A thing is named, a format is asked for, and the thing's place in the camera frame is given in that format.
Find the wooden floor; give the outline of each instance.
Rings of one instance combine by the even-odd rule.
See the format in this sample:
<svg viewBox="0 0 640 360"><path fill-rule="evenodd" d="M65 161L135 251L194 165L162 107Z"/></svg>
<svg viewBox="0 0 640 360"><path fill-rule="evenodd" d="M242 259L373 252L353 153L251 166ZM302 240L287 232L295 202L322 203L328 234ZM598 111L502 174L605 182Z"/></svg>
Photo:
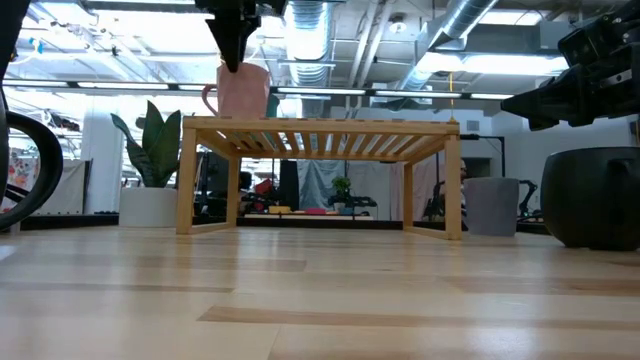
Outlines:
<svg viewBox="0 0 640 360"><path fill-rule="evenodd" d="M549 237L0 237L0 359L637 360L640 256Z"/></svg>

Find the small potted plant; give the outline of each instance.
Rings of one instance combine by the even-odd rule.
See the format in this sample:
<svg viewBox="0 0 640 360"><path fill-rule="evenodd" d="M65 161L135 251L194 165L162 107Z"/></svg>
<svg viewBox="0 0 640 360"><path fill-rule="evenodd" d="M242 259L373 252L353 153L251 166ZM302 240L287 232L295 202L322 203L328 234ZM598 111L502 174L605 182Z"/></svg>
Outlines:
<svg viewBox="0 0 640 360"><path fill-rule="evenodd" d="M338 176L331 183L336 194L329 199L329 203L333 203L335 211L341 214L347 204L351 202L351 180L345 176Z"/></svg>
<svg viewBox="0 0 640 360"><path fill-rule="evenodd" d="M158 108L147 102L142 146L131 136L129 127L115 114L113 125L127 138L131 164L140 172L144 187L122 189L120 193L120 226L174 227L176 224L177 192L166 188L178 170L180 150L180 111L162 119Z"/></svg>

